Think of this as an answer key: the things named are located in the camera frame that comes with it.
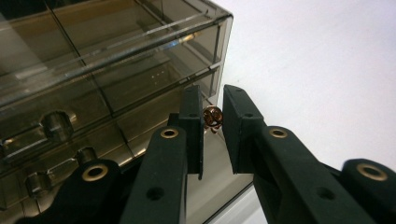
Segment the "white background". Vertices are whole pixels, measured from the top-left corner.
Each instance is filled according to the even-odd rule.
[[[221,87],[245,89],[268,125],[336,169],[396,170],[396,1],[214,2],[233,13]]]

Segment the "circular cutout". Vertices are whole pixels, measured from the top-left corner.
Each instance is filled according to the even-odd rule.
[[[178,131],[176,129],[165,129],[161,132],[163,138],[174,138],[178,136]]]
[[[367,178],[376,181],[385,181],[388,179],[388,175],[385,172],[372,164],[360,163],[356,168],[361,175],[364,175]]]
[[[82,179],[87,182],[100,180],[107,175],[108,168],[104,164],[96,164],[88,167],[82,173]]]
[[[318,188],[317,195],[323,200],[332,201],[335,199],[335,194],[331,190],[326,188]]]
[[[286,133],[285,131],[283,131],[281,129],[271,129],[270,134],[276,138],[285,138],[288,136],[288,133]]]
[[[146,197],[152,201],[158,201],[165,195],[165,191],[162,188],[151,188],[146,193]]]

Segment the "white table surface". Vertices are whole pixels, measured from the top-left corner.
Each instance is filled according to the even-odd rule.
[[[336,169],[396,170],[396,1],[214,2],[234,16],[221,87],[245,89]]]

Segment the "transparent plastic drawer unit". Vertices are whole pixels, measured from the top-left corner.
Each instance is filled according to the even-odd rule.
[[[0,10],[1,223],[45,211],[87,150],[121,167],[143,155],[184,88],[216,103],[233,19],[210,2],[2,0]]]

